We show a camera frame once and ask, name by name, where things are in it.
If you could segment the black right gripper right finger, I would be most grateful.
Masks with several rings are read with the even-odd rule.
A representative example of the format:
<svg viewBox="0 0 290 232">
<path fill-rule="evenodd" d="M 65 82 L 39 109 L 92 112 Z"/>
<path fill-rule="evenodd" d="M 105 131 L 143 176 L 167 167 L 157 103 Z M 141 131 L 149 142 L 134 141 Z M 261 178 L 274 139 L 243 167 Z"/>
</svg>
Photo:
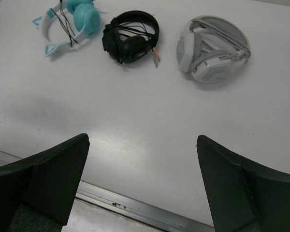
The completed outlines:
<svg viewBox="0 0 290 232">
<path fill-rule="evenodd" d="M 197 154 L 217 232 L 290 232 L 290 174 L 236 154 L 205 135 Z"/>
</svg>

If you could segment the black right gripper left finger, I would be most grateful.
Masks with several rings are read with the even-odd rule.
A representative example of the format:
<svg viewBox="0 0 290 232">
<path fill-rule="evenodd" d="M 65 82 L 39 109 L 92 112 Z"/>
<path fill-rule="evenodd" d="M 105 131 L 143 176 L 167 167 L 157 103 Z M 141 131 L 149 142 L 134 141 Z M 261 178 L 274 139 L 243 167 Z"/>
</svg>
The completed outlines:
<svg viewBox="0 0 290 232">
<path fill-rule="evenodd" d="M 0 167 L 0 232 L 59 232 L 67 225 L 89 151 L 81 133 Z"/>
</svg>

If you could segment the teal cat-ear headphones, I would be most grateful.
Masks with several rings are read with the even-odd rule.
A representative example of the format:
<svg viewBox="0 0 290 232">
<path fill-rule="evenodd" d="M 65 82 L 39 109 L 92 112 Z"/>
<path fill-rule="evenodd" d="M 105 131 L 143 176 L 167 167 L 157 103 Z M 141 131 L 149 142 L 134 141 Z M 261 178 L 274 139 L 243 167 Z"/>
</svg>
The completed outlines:
<svg viewBox="0 0 290 232">
<path fill-rule="evenodd" d="M 48 37 L 48 29 L 58 20 L 68 35 L 68 41 L 53 43 Z M 74 44 L 80 44 L 88 36 L 100 29 L 101 17 L 92 0 L 60 0 L 46 13 L 32 21 L 45 43 L 44 55 L 49 57 L 57 51 L 67 51 Z"/>
</svg>

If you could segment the black headphones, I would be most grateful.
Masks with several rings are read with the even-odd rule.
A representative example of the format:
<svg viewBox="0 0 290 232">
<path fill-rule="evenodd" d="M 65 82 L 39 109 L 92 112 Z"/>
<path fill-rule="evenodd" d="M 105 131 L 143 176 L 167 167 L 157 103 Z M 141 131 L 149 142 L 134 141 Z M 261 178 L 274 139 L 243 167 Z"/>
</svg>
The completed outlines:
<svg viewBox="0 0 290 232">
<path fill-rule="evenodd" d="M 157 67 L 160 63 L 156 49 L 159 30 L 151 14 L 137 10 L 124 12 L 105 25 L 103 49 L 120 64 L 138 61 L 151 51 Z"/>
</svg>

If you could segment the white grey gaming headset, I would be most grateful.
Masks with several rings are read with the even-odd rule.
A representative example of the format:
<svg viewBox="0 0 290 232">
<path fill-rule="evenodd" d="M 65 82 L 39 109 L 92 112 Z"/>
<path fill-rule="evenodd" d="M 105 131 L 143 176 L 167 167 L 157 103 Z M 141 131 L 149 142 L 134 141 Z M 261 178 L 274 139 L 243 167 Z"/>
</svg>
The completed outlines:
<svg viewBox="0 0 290 232">
<path fill-rule="evenodd" d="M 216 84 L 230 78 L 250 57 L 246 35 L 230 21 L 212 15 L 191 19 L 176 47 L 179 70 L 203 84 Z"/>
</svg>

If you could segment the aluminium front rail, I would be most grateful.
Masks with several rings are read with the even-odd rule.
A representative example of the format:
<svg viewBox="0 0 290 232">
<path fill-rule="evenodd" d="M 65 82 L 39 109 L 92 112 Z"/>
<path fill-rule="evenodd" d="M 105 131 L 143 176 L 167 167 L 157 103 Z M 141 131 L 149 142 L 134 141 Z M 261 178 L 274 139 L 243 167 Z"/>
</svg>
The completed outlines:
<svg viewBox="0 0 290 232">
<path fill-rule="evenodd" d="M 44 206 L 59 219 L 62 210 L 77 198 L 164 232 L 213 232 L 210 225 L 157 208 L 82 180 L 88 150 L 81 148 L 49 149 L 26 158 L 0 151 L 0 167 L 30 169 L 31 194 L 50 202 Z"/>
</svg>

